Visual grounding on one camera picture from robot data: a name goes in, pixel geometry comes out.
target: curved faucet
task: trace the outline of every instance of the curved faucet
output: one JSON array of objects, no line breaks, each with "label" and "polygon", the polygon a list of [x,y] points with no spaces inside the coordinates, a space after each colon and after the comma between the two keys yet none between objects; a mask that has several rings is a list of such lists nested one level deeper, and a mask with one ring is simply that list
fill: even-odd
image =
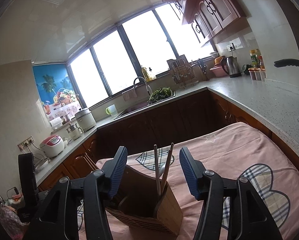
[{"label": "curved faucet", "polygon": [[137,77],[137,78],[134,79],[134,82],[133,82],[133,87],[134,87],[134,89],[136,88],[136,86],[135,86],[135,81],[136,81],[136,79],[140,79],[140,78],[142,78],[142,79],[145,81],[145,85],[146,85],[147,93],[149,94],[149,96],[151,96],[151,94],[153,93],[153,92],[152,92],[152,89],[151,89],[151,87],[147,84],[146,79],[143,78],[143,77]]}]

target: pink tablecloth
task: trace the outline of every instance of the pink tablecloth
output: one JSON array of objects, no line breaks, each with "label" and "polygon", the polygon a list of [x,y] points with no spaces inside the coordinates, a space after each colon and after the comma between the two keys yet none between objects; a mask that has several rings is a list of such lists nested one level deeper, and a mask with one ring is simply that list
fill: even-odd
[{"label": "pink tablecloth", "polygon": [[[299,172],[267,136],[244,123],[236,123],[174,146],[174,162],[169,170],[168,183],[184,215],[178,240],[193,239],[202,208],[202,201],[196,201],[190,194],[179,163],[179,151],[184,146],[206,169],[229,179],[237,179],[244,173],[255,187],[259,187],[283,239],[293,239],[299,232]],[[151,165],[140,161],[139,156],[129,156],[128,165],[154,177],[155,172],[149,169]],[[105,161],[100,160],[96,165],[101,168]],[[129,228],[109,213],[107,217],[114,240],[175,239],[167,234]],[[227,236],[226,226],[224,217],[222,240]],[[84,227],[80,239],[86,239]]]}]

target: ribbed blue rubber pad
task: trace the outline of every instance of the ribbed blue rubber pad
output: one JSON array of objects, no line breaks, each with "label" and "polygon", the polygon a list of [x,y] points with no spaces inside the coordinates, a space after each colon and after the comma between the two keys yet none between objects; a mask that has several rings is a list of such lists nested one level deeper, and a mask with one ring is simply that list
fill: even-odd
[{"label": "ribbed blue rubber pad", "polygon": [[108,196],[110,199],[116,195],[119,185],[121,183],[121,179],[123,177],[123,173],[125,170],[127,162],[127,149],[123,146],[120,146],[114,159],[112,160],[110,171],[105,172],[105,176],[108,177],[111,181],[110,190],[108,192]]},{"label": "ribbed blue rubber pad", "polygon": [[196,176],[183,148],[180,149],[179,159],[190,193],[197,199],[199,197],[198,177]]}]

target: dish rack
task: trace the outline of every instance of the dish rack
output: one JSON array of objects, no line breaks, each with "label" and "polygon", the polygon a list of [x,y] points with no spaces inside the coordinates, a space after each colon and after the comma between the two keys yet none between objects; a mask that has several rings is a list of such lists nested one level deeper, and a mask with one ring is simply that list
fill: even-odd
[{"label": "dish rack", "polygon": [[193,85],[197,83],[193,67],[188,63],[185,55],[180,56],[177,60],[170,59],[167,61],[169,73],[172,75],[174,82],[181,86]]},{"label": "dish rack", "polygon": [[117,194],[106,211],[129,227],[178,236],[183,214],[166,183],[158,200],[155,178],[126,165]]}]

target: white star pattern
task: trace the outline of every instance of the white star pattern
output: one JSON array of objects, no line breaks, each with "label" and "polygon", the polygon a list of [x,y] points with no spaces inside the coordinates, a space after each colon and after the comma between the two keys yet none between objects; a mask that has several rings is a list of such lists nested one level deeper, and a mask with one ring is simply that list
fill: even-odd
[{"label": "white star pattern", "polygon": [[217,139],[219,139],[219,137],[217,137],[215,134],[207,135],[205,142],[212,142],[212,143],[214,143]]}]

